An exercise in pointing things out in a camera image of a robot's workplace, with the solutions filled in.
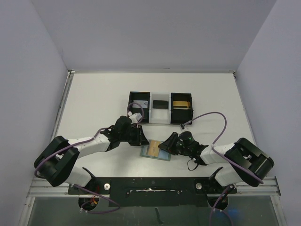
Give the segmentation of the gold card in bin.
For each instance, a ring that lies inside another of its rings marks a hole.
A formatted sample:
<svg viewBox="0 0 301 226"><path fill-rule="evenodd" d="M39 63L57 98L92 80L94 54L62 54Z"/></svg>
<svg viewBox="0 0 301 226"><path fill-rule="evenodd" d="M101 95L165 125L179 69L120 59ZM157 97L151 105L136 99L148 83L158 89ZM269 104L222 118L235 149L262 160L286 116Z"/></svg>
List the gold card in bin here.
<svg viewBox="0 0 301 226"><path fill-rule="evenodd" d="M173 109L178 110L188 110L191 107L191 103L189 101L174 101Z"/></svg>

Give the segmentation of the gold card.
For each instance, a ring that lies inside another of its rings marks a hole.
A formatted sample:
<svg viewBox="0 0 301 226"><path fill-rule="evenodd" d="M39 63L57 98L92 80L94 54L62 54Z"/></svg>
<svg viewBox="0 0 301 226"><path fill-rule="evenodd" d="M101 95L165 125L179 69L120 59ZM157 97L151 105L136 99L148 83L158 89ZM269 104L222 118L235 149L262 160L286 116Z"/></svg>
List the gold card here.
<svg viewBox="0 0 301 226"><path fill-rule="evenodd" d="M151 157L158 157L160 148L158 147L161 144L160 141L151 140L149 143L149 148L147 151L147 155Z"/></svg>
<svg viewBox="0 0 301 226"><path fill-rule="evenodd" d="M189 101L174 101L173 109L178 110L188 110L191 107L191 103Z"/></svg>

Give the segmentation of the silver blue card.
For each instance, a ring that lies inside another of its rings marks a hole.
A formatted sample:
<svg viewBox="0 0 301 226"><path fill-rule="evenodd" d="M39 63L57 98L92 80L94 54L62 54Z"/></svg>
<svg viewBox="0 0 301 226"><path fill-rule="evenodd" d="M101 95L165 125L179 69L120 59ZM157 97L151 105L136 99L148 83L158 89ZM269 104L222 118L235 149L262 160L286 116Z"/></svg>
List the silver blue card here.
<svg viewBox="0 0 301 226"><path fill-rule="evenodd" d="M148 109L148 101L147 100L134 100L133 101L134 104L132 104L133 108L140 108L140 106L143 109Z"/></svg>

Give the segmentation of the white middle bin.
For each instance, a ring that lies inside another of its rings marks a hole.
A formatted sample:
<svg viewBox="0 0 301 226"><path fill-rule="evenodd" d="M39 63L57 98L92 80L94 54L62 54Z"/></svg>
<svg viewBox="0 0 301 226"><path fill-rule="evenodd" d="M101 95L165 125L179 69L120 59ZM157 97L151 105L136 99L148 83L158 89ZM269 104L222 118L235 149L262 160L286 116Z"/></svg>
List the white middle bin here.
<svg viewBox="0 0 301 226"><path fill-rule="evenodd" d="M154 107L154 101L163 101L163 107ZM151 92L149 101L149 123L171 124L171 93Z"/></svg>

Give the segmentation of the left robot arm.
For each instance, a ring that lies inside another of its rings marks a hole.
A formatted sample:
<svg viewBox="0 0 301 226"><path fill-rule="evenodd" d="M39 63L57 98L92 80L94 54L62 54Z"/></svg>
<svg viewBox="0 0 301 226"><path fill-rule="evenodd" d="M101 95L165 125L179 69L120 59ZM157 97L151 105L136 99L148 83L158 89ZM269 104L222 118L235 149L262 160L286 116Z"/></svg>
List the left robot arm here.
<svg viewBox="0 0 301 226"><path fill-rule="evenodd" d="M34 162L34 175L56 187L62 183L86 187L94 175L85 167L77 167L76 161L98 152L108 152L126 142L130 146L148 145L149 141L140 125L140 113L128 112L120 116L114 125L99 129L92 137L66 139L55 137Z"/></svg>

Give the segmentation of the black left bin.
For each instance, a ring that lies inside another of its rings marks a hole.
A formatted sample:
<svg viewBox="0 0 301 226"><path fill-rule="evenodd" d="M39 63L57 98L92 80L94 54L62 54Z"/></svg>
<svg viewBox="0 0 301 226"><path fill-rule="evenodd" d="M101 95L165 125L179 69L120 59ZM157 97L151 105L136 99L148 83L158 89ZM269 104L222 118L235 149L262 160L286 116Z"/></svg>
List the black left bin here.
<svg viewBox="0 0 301 226"><path fill-rule="evenodd" d="M130 91L129 93L129 101L127 111L131 113L141 113L143 116L142 123L149 123L149 115L150 115L150 92L138 92L138 91ZM132 104L134 100L147 100L148 101L148 109L143 109L141 106L140 108L133 108Z"/></svg>

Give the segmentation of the aluminium front rail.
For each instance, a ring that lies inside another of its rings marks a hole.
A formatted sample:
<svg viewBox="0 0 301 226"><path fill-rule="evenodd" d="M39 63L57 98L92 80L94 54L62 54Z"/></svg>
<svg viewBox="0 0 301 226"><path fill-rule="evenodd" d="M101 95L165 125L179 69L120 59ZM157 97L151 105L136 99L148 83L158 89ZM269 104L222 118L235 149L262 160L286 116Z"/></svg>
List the aluminium front rail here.
<svg viewBox="0 0 301 226"><path fill-rule="evenodd" d="M71 197L68 194L69 184L63 183L58 187L52 187L46 180L34 178L26 197ZM266 177L264 184L252 187L245 182L236 184L236 193L230 196L281 196L276 177Z"/></svg>

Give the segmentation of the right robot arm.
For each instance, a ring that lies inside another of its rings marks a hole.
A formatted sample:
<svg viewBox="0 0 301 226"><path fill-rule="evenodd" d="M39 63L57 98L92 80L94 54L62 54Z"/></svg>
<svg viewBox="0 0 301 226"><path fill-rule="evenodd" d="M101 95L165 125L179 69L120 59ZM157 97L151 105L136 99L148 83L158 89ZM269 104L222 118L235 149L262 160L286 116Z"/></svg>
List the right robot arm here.
<svg viewBox="0 0 301 226"><path fill-rule="evenodd" d="M196 141L189 131L174 132L158 147L172 155L188 156L198 166L229 163L212 174L222 187L239 182L257 187L275 165L271 157L243 137L228 145L209 147Z"/></svg>

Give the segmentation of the black bin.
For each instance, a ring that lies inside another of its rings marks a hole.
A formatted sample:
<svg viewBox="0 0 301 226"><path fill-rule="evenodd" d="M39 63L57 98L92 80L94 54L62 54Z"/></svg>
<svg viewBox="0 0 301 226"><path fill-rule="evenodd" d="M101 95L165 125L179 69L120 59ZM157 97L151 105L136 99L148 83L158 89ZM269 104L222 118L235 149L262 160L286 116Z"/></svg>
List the black bin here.
<svg viewBox="0 0 301 226"><path fill-rule="evenodd" d="M141 113L143 116L142 123L149 123L149 115L150 115L150 92L138 92L138 91L130 91L129 93L129 101L127 111L131 113ZM143 109L141 106L140 108L133 108L132 104L134 100L147 100L148 101L148 109Z"/></svg>
<svg viewBox="0 0 301 226"><path fill-rule="evenodd" d="M189 101L191 107L188 110L173 109L174 101ZM193 118L193 105L191 93L171 93L171 124L184 124Z"/></svg>

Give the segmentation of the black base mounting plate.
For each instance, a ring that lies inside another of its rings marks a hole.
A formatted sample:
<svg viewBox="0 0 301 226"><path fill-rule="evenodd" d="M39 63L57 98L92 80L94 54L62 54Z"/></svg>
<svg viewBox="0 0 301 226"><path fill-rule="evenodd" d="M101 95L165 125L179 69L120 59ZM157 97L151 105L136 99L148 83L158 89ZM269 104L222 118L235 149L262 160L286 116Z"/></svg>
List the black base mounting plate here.
<svg viewBox="0 0 301 226"><path fill-rule="evenodd" d="M109 207L206 207L209 196L219 196L224 187L208 177L183 178L95 178L85 190L69 186L68 194L87 191L108 195Z"/></svg>

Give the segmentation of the black right bin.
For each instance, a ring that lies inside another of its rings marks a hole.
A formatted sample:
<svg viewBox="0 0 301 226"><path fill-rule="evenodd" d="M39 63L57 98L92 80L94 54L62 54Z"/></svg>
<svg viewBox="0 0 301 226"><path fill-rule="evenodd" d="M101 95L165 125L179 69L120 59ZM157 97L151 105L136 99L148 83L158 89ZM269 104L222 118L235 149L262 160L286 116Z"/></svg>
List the black right bin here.
<svg viewBox="0 0 301 226"><path fill-rule="evenodd" d="M189 101L191 107L188 110L173 109L174 101ZM184 124L193 118L193 105L191 93L171 93L171 124Z"/></svg>

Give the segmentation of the green leather card holder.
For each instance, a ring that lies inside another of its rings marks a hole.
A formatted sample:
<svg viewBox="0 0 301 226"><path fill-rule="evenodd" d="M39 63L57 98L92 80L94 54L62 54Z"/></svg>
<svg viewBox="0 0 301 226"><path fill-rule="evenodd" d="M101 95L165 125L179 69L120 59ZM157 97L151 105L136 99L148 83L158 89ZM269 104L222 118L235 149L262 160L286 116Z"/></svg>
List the green leather card holder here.
<svg viewBox="0 0 301 226"><path fill-rule="evenodd" d="M158 147L162 143L162 141L149 139L148 142L149 142L148 145L144 145L141 148L141 152L140 152L141 157L151 158L151 159L161 160L161 161L171 160L171 154Z"/></svg>

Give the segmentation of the black card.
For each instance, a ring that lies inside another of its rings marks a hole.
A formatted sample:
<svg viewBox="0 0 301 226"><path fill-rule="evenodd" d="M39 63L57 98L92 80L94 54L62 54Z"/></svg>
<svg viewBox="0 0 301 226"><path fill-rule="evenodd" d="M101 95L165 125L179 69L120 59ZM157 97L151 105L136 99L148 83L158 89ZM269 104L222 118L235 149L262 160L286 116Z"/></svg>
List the black card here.
<svg viewBox="0 0 301 226"><path fill-rule="evenodd" d="M153 100L152 107L154 109L168 109L168 101L166 101L166 100Z"/></svg>

